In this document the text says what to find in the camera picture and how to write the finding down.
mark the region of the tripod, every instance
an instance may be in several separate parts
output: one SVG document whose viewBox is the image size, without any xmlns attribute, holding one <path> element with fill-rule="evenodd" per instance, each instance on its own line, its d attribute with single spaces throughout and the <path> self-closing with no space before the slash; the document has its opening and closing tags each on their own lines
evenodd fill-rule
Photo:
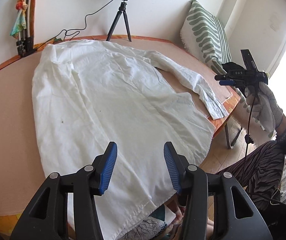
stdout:
<svg viewBox="0 0 286 240">
<path fill-rule="evenodd" d="M 117 12 L 116 16 L 115 16 L 115 19 L 112 23 L 112 26 L 110 28 L 110 31 L 108 32 L 108 35 L 107 35 L 107 39 L 106 41 L 110 41 L 111 39 L 111 36 L 113 34 L 113 31 L 116 27 L 116 24 L 121 16 L 121 14 L 123 13 L 123 16 L 124 16 L 124 21 L 125 21 L 125 26 L 126 26 L 126 31 L 127 31 L 127 36 L 129 37 L 129 41 L 132 41 L 131 39 L 131 33 L 130 33 L 130 27 L 129 27 L 129 21 L 127 19 L 127 14 L 126 14 L 126 1 L 127 0 L 122 0 L 123 2 L 121 2 L 121 5 L 119 7 L 119 11 Z"/>
</svg>

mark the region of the metal leg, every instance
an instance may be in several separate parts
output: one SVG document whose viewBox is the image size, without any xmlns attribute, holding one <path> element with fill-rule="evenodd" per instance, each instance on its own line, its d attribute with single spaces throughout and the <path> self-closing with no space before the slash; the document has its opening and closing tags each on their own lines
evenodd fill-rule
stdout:
<svg viewBox="0 0 286 240">
<path fill-rule="evenodd" d="M 115 29 L 115 27 L 116 27 L 116 24 L 117 24 L 117 22 L 118 22 L 118 20 L 119 20 L 119 18 L 120 18 L 120 16 L 121 16 L 121 14 L 122 14 L 121 11 L 118 11 L 118 12 L 117 12 L 117 14 L 116 14 L 116 16 L 115 16 L 115 19 L 114 19 L 114 21 L 113 21 L 113 23 L 112 23 L 112 26 L 111 26 L 111 28 L 110 28 L 110 31 L 108 32 L 106 41 L 110 41 L 110 39 L 111 39 L 111 37 L 112 37 L 112 34 L 113 34 L 113 31 L 114 31 L 114 29 Z"/>
<path fill-rule="evenodd" d="M 130 27 L 129 27 L 129 21 L 128 21 L 128 19 L 127 19 L 126 11 L 123 12 L 123 16 L 124 16 L 124 21 L 125 21 L 127 36 L 128 36 L 128 38 L 129 38 L 129 41 L 132 41 L 132 39 L 131 39 L 131 33 L 130 33 Z"/>
<path fill-rule="evenodd" d="M 230 142 L 230 135 L 228 133 L 228 126 L 227 124 L 225 124 L 225 135 L 226 135 L 226 144 L 227 144 L 227 149 L 233 149 L 233 147 L 236 144 L 237 139 L 239 138 L 241 132 L 242 132 L 243 128 L 241 127 L 241 129 L 238 131 L 237 135 L 235 136 L 235 138 L 233 139 L 232 142 Z"/>
</svg>

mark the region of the person's leg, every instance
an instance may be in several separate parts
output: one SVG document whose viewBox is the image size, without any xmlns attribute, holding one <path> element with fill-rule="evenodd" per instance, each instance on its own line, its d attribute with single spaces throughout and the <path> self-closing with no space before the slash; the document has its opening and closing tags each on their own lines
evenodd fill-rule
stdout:
<svg viewBox="0 0 286 240">
<path fill-rule="evenodd" d="M 246 157 L 242 187 L 247 186 L 247 193 L 259 193 L 271 197 L 281 182 L 285 155 L 276 141 L 269 141 L 252 151 Z M 244 159 L 219 171 L 230 172 L 241 183 Z M 255 195 L 249 195 L 258 210 L 265 210 L 269 201 Z"/>
</svg>

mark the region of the wooden floor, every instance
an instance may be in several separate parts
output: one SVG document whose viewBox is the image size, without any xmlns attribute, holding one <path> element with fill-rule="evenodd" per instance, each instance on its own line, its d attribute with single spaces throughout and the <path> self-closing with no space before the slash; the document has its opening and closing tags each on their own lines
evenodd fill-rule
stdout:
<svg viewBox="0 0 286 240">
<path fill-rule="evenodd" d="M 240 129 L 240 125 L 233 119 L 230 118 L 228 123 L 230 140 L 232 140 Z M 216 173 L 245 156 L 246 142 L 245 142 L 245 130 L 240 134 L 233 149 L 228 150 L 226 145 L 225 130 L 223 129 L 211 143 L 210 150 L 207 157 L 201 163 L 200 168 L 205 172 Z M 255 149 L 254 144 L 248 145 L 247 154 Z M 214 200 L 213 197 L 208 198 L 208 217 L 214 219 Z"/>
</svg>

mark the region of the hand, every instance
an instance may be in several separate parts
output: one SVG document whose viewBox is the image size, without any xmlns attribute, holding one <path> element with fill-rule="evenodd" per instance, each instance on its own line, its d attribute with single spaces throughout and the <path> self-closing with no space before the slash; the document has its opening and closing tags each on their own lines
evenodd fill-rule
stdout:
<svg viewBox="0 0 286 240">
<path fill-rule="evenodd" d="M 273 92 L 264 82 L 260 82 L 259 87 L 252 116 L 260 121 L 265 130 L 272 132 L 280 125 L 283 110 L 278 106 Z M 254 87 L 246 87 L 245 95 L 247 96 L 246 103 L 251 106 L 254 99 Z"/>
</svg>

